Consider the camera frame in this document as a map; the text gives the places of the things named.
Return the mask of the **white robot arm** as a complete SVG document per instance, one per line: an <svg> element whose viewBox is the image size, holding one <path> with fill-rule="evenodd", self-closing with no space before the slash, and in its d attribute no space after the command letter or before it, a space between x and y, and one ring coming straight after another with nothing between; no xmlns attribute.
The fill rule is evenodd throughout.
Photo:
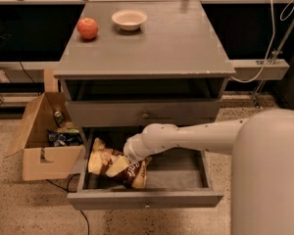
<svg viewBox="0 0 294 235"><path fill-rule="evenodd" d="M127 139L107 175L171 148L231 155L231 235L294 235L294 111L177 127L153 123Z"/></svg>

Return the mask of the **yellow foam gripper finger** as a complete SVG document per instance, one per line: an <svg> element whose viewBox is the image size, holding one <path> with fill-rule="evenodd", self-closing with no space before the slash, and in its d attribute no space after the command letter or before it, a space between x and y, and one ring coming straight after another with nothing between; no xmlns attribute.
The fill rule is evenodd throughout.
<svg viewBox="0 0 294 235"><path fill-rule="evenodd" d="M107 161L108 169L106 175L109 177L114 177L129 166L129 160L125 156L111 157Z"/></svg>

